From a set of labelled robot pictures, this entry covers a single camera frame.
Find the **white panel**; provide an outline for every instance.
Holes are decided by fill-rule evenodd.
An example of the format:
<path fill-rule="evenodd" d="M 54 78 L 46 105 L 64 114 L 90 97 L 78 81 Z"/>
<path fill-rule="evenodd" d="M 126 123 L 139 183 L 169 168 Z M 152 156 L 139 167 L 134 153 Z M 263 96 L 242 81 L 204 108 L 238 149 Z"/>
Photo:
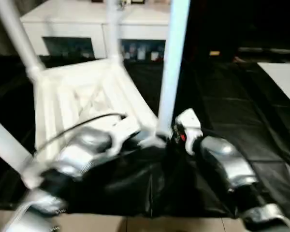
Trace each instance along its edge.
<path fill-rule="evenodd" d="M 119 36 L 121 39 L 126 40 L 166 40 L 167 43 L 168 32 L 168 26 L 121 25 Z M 104 37 L 107 38 L 107 25 L 103 25 L 103 33 Z"/>
<path fill-rule="evenodd" d="M 105 58 L 105 44 L 101 25 L 74 23 L 24 23 L 26 33 L 37 55 L 49 55 L 43 36 L 91 38 L 95 58 Z"/>
<path fill-rule="evenodd" d="M 258 63 L 290 98 L 290 64 Z"/>

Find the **black tablecloth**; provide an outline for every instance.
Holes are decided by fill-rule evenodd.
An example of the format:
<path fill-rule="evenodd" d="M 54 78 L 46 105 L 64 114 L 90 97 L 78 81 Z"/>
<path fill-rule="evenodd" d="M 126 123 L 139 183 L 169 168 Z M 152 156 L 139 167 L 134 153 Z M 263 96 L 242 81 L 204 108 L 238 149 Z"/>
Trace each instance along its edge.
<path fill-rule="evenodd" d="M 44 57 L 47 67 L 86 61 Z M 126 63 L 141 95 L 158 113 L 162 63 Z M 174 115 L 192 107 L 202 126 L 244 153 L 290 216 L 290 100 L 257 64 L 183 64 Z M 33 88 L 17 57 L 0 57 L 0 122 L 34 151 Z M 24 194 L 19 176 L 0 159 L 0 209 Z M 66 196 L 69 213 L 236 217 L 199 174 L 195 160 L 145 150 L 92 170 Z"/>

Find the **black cable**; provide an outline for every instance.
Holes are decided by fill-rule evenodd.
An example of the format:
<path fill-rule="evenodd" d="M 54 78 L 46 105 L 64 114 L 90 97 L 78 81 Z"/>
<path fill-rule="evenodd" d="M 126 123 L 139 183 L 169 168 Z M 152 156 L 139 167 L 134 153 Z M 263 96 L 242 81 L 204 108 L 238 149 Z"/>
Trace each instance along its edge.
<path fill-rule="evenodd" d="M 99 116 L 96 116 L 96 117 L 90 118 L 90 119 L 88 119 L 88 120 L 86 120 L 86 121 L 84 121 L 84 122 L 78 123 L 78 124 L 76 124 L 76 125 L 74 125 L 74 126 L 68 128 L 68 129 L 66 129 L 66 130 L 64 130 L 64 131 L 62 131 L 62 132 L 60 132 L 58 135 L 56 135 L 55 137 L 51 138 L 50 140 L 48 140 L 47 142 L 45 142 L 42 146 L 40 146 L 40 147 L 37 149 L 37 151 L 36 151 L 35 154 L 37 154 L 37 153 L 41 152 L 42 150 L 44 150 L 44 149 L 45 149 L 45 148 L 46 148 L 50 143 L 54 142 L 54 141 L 55 141 L 56 139 L 58 139 L 59 137 L 63 136 L 65 133 L 67 133 L 67 132 L 69 132 L 69 131 L 72 131 L 72 130 L 74 130 L 75 128 L 80 127 L 80 126 L 82 126 L 82 125 L 84 125 L 84 124 L 86 124 L 86 123 L 92 122 L 92 121 L 97 120 L 97 119 L 102 118 L 102 117 L 108 117 L 108 116 L 120 116 L 121 119 L 124 119 L 124 118 L 127 117 L 126 115 L 124 115 L 124 114 L 120 114 L 120 113 L 108 113 L 108 114 L 99 115 Z"/>

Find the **white cabinet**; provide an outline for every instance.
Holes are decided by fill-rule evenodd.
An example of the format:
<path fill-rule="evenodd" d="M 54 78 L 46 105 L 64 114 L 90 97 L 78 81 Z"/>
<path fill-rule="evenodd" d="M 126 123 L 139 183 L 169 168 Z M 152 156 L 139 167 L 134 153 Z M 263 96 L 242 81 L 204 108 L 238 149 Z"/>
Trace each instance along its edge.
<path fill-rule="evenodd" d="M 136 4 L 126 7 L 120 14 L 121 39 L 167 42 L 169 5 Z M 22 16 L 21 21 L 37 55 L 54 55 L 50 47 L 58 44 L 63 53 L 71 49 L 86 56 L 89 52 L 88 45 L 81 44 L 84 41 L 91 44 L 95 58 L 107 57 L 108 26 L 104 3 L 48 0 Z M 50 46 L 49 41 L 53 38 L 54 43 Z"/>

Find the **table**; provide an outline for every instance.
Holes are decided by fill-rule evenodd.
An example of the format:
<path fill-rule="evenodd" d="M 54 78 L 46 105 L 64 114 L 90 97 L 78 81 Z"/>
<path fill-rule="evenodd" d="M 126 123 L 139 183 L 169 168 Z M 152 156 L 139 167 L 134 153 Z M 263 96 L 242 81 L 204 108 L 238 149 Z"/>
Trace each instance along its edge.
<path fill-rule="evenodd" d="M 88 61 L 42 60 L 47 67 Z M 157 114 L 163 63 L 126 62 L 125 66 Z M 286 89 L 290 85 L 279 82 L 281 78 L 273 79 L 290 97 Z M 204 128 L 240 146 L 290 216 L 290 175 L 286 168 L 286 162 L 290 165 L 290 99 L 266 72 L 254 63 L 183 64 L 174 115 L 190 107 Z M 0 122 L 28 150 L 34 149 L 33 90 L 19 58 L 0 57 Z M 19 176 L 0 160 L 0 209 L 15 207 L 24 191 Z M 93 170 L 83 183 L 71 186 L 67 194 L 70 213 L 237 216 L 218 200 L 194 160 L 163 150 L 144 151 L 108 163 Z"/>

